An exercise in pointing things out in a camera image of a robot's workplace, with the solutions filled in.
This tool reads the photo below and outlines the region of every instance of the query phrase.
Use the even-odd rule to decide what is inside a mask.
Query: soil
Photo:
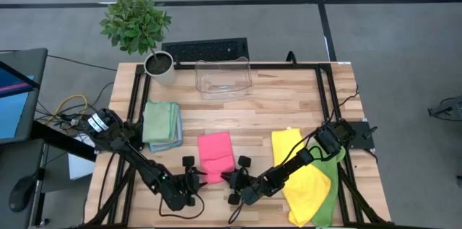
[[[172,59],[163,53],[158,53],[156,56],[157,61],[153,56],[147,60],[146,70],[150,74],[164,74],[172,65]]]

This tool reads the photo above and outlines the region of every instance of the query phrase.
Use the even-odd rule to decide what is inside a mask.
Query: green cloth
[[[177,103],[154,103],[148,100],[143,115],[143,142],[175,142],[179,109]]]
[[[322,151],[323,155],[327,156],[326,152],[319,146],[319,144],[313,143],[318,146]],[[319,151],[312,150],[311,154],[314,158],[321,157]],[[326,200],[321,205],[315,216],[311,219],[314,225],[319,227],[328,227],[332,225],[332,216],[334,215],[334,207],[337,202],[337,194],[339,193],[339,174],[337,173],[337,163],[345,157],[345,149],[341,148],[341,152],[333,157],[331,160],[322,162],[316,160],[313,165],[321,170],[326,176],[331,179],[331,190],[327,194]]]

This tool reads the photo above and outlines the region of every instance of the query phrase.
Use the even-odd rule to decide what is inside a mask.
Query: wooden tabletop
[[[127,116],[135,68],[135,63],[119,64],[115,77],[109,108],[122,119]],[[353,69],[350,64],[332,63],[332,71],[337,95],[339,101],[342,102],[348,96],[353,95],[356,89]],[[287,127],[301,128],[302,136],[305,136],[318,127],[323,120],[316,75],[312,69],[252,70],[253,86],[250,94],[243,98],[226,100],[201,99],[195,87],[194,70],[177,70],[176,78],[176,83],[172,87],[162,87],[152,80],[149,99],[180,103],[183,118],[183,145],[164,152],[151,153],[148,150],[142,152],[148,159],[164,164],[174,174],[184,172],[181,158],[186,155],[195,156],[196,166],[199,170],[201,169],[197,148],[198,135],[229,131],[236,161],[240,155],[251,157],[252,166],[249,168],[249,173],[257,176],[273,165],[272,131]],[[328,91],[327,76],[323,76],[323,79],[326,91]],[[139,109],[143,84],[142,78],[136,109]],[[329,92],[326,94],[331,111]],[[135,113],[135,120],[138,118],[138,112],[139,110]],[[359,121],[364,118],[359,96],[345,103],[341,107],[341,113],[348,121]],[[379,216],[390,220],[375,159],[362,150],[350,150],[350,154],[357,188]],[[85,207],[86,221],[93,218],[97,212],[101,184],[109,157],[110,153],[99,154],[97,157]],[[118,157],[116,156],[105,184],[103,203],[113,190],[117,162]],[[199,192],[205,201],[205,211],[200,217],[194,220],[160,217],[158,215],[160,195],[152,194],[136,174],[128,226],[229,226],[228,218],[235,209],[235,206],[227,203],[230,192],[225,182],[206,185]],[[350,220],[354,220],[351,195],[347,189],[345,194]],[[124,195],[125,192],[120,198],[116,222],[121,221],[123,209],[121,203]],[[192,216],[199,213],[201,204],[199,201],[196,202],[198,204],[195,207],[185,207],[176,214]],[[287,219],[288,212],[289,206],[280,191],[271,198],[263,197],[252,206],[245,205],[239,218],[232,225],[293,226]],[[164,205],[162,213],[171,213],[171,211]],[[334,211],[334,225],[341,225],[338,205]]]

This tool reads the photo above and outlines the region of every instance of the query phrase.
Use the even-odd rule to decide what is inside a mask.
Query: gray carpet
[[[114,0],[0,0],[5,3]],[[156,0],[195,1],[195,0]],[[173,16],[167,42],[246,37],[250,58],[281,61],[293,50],[299,61],[327,60],[316,5],[166,7]],[[374,133],[379,169],[391,217],[402,225],[459,228],[462,223],[462,129],[430,118],[427,108],[462,93],[462,4],[327,5],[339,61],[351,61],[362,103]],[[0,48],[46,47],[63,56],[116,68],[143,61],[112,48],[99,34],[104,9],[0,9]],[[67,96],[93,101],[115,72],[49,59],[40,101],[48,110]],[[111,88],[98,104],[108,104]],[[72,187],[73,207],[59,204],[65,191],[49,194],[47,228],[75,225],[82,218],[87,180],[69,183],[67,158],[49,173],[50,190]]]

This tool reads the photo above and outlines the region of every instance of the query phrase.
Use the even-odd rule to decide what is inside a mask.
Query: clear plastic container
[[[234,98],[248,95],[252,86],[247,58],[233,61],[196,63],[196,89],[203,99]]]

